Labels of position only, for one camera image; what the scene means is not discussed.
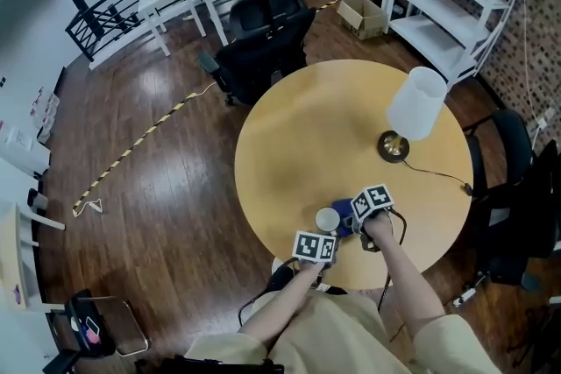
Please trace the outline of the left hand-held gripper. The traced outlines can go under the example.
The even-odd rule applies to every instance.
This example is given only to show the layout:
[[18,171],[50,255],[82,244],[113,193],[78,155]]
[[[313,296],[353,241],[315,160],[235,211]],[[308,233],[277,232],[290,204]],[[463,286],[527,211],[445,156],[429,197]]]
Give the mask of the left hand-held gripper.
[[292,257],[330,266],[335,261],[337,247],[338,240],[335,236],[297,231]]

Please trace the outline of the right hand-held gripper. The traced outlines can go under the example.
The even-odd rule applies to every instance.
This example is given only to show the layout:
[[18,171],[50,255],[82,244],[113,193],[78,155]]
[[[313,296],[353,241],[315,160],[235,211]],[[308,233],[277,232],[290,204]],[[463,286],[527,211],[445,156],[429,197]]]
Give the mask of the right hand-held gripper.
[[355,197],[349,201],[351,208],[350,230],[352,234],[363,233],[364,221],[369,217],[376,216],[381,211],[388,211],[394,200],[387,186],[379,184],[363,188]]

